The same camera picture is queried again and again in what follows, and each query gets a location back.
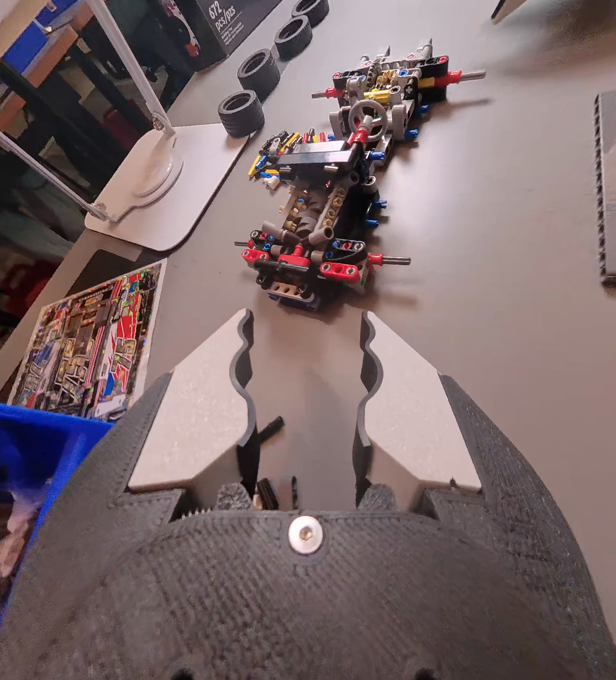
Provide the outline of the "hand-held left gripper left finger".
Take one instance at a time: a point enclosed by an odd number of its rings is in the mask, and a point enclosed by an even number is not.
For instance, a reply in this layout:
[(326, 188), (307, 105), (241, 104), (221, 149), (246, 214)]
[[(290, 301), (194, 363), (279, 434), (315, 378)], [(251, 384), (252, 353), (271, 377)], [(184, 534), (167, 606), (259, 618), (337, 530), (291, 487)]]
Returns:
[(252, 378), (253, 313), (242, 309), (167, 374), (166, 391), (137, 459), (134, 492), (255, 490), (260, 463)]

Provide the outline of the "black lego tyre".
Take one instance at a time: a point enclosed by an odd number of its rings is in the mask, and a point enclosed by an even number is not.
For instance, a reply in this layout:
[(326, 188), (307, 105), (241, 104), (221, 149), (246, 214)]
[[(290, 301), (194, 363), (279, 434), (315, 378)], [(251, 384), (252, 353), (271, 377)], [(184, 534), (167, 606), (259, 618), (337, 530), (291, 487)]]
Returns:
[(217, 108), (227, 134), (240, 139), (264, 127), (265, 117), (261, 100), (254, 90), (241, 90), (224, 98)]
[(242, 89), (254, 91), (259, 98), (267, 97), (281, 79), (275, 57), (268, 48), (257, 50), (247, 57), (236, 75)]
[(275, 35), (275, 47), (282, 61), (291, 60), (311, 43), (312, 27), (305, 15), (287, 21)]
[(316, 27), (329, 13), (329, 1), (297, 1), (292, 8), (292, 18), (306, 18), (312, 28)]

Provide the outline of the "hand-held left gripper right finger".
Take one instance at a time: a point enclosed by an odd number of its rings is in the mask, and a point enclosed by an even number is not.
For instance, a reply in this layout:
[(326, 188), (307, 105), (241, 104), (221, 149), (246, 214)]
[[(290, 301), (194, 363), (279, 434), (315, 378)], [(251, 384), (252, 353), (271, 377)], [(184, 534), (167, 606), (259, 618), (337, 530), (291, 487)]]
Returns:
[(478, 472), (441, 374), (372, 312), (360, 326), (365, 395), (358, 404), (353, 446), (355, 503), (387, 486), (397, 507), (419, 508), (427, 490), (478, 494)]

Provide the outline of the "lego race car box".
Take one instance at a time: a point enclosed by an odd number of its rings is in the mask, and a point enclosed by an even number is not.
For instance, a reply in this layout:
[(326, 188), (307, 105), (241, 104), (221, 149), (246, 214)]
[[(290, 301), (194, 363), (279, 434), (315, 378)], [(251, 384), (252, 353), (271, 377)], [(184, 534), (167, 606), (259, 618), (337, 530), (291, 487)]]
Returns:
[(227, 59), (279, 1), (148, 1), (185, 64), (198, 72)]

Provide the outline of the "blue plastic bin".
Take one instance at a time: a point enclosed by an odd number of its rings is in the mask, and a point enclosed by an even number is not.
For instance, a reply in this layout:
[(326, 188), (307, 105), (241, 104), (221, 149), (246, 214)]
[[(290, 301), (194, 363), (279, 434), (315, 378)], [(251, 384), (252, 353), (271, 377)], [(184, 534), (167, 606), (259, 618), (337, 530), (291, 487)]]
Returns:
[(38, 472), (46, 473), (50, 480), (47, 495), (23, 557), (44, 517), (73, 472), (111, 427), (111, 424), (102, 421), (0, 404), (0, 428), (14, 434), (18, 445), (23, 447), (27, 461), (32, 463)]

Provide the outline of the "small blue storage bin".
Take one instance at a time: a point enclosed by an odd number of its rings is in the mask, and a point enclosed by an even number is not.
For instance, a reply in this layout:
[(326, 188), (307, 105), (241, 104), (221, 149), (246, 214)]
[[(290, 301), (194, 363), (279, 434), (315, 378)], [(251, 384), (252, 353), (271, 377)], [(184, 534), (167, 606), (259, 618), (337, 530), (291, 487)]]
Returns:
[(49, 36), (72, 21), (81, 5), (82, 1), (46, 1), (36, 18), (6, 51), (4, 61), (23, 72), (48, 45)]

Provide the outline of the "white book stand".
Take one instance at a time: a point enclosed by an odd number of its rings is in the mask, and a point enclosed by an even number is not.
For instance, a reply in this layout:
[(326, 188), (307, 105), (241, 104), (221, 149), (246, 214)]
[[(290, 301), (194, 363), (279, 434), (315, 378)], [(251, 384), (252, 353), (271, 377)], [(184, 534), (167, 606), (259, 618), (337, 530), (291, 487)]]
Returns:
[(171, 123), (105, 1), (88, 1), (140, 91), (151, 127), (89, 203), (0, 130), (0, 146), (86, 211), (85, 227), (154, 251), (168, 251), (192, 231), (236, 163), (247, 138), (224, 126)]

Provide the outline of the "lego car chassis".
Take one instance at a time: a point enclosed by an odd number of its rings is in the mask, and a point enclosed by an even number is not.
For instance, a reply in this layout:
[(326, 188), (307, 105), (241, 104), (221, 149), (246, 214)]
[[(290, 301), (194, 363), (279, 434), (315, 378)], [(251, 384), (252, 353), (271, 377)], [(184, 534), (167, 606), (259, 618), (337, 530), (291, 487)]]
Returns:
[(482, 80), (486, 71), (450, 70), (448, 56), (433, 55), (431, 40), (397, 60), (389, 51), (361, 57), (354, 69), (336, 72), (331, 87), (312, 93), (337, 101), (332, 133), (280, 160), (280, 186), (289, 196), (277, 222), (265, 221), (235, 243), (273, 301), (315, 311), (342, 288), (365, 290), (375, 267), (411, 263), (368, 247), (387, 206), (375, 172), (396, 143), (417, 140), (423, 116), (447, 98), (448, 86)]

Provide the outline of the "long dark lego beam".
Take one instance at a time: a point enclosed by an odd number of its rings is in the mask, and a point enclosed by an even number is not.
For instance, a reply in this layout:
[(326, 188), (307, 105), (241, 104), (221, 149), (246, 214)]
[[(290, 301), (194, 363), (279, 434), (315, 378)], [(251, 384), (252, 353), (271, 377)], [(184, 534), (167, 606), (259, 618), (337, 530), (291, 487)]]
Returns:
[(599, 93), (593, 105), (598, 262), (600, 283), (616, 286), (616, 90)]

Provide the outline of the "colourful sticker sheet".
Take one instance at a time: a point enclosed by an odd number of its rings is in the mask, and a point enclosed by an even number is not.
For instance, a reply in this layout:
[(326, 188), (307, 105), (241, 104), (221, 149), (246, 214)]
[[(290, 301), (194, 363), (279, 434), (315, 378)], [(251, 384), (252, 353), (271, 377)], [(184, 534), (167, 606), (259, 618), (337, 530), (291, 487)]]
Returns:
[(145, 389), (167, 261), (44, 306), (8, 405), (116, 423)]

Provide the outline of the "pile of small lego pins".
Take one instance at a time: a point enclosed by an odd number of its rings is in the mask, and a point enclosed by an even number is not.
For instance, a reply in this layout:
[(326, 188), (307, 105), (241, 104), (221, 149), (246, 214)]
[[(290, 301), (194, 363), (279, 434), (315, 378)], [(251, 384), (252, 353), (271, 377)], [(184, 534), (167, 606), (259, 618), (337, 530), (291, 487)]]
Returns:
[(327, 140), (326, 133), (317, 133), (314, 129), (303, 133), (278, 132), (271, 136), (259, 150), (247, 173), (249, 181), (262, 181), (267, 188), (274, 191), (283, 181), (278, 166), (285, 155), (294, 152), (301, 144)]

